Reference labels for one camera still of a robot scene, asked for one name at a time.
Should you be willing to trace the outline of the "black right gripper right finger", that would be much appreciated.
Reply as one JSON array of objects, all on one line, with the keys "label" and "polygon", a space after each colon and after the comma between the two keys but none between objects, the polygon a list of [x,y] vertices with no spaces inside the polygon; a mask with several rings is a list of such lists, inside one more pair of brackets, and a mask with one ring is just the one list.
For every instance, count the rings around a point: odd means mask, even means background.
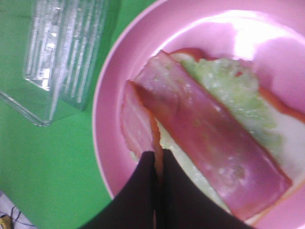
[{"label": "black right gripper right finger", "polygon": [[250,229],[210,200],[189,179],[172,152],[163,150],[163,183],[156,211],[158,229]]}]

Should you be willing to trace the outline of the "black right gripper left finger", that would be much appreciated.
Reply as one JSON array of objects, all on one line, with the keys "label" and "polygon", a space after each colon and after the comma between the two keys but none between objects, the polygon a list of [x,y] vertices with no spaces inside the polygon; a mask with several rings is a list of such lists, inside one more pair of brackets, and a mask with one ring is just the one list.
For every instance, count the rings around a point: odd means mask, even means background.
[{"label": "black right gripper left finger", "polygon": [[82,229],[153,229],[154,152],[144,152],[132,176],[119,194]]}]

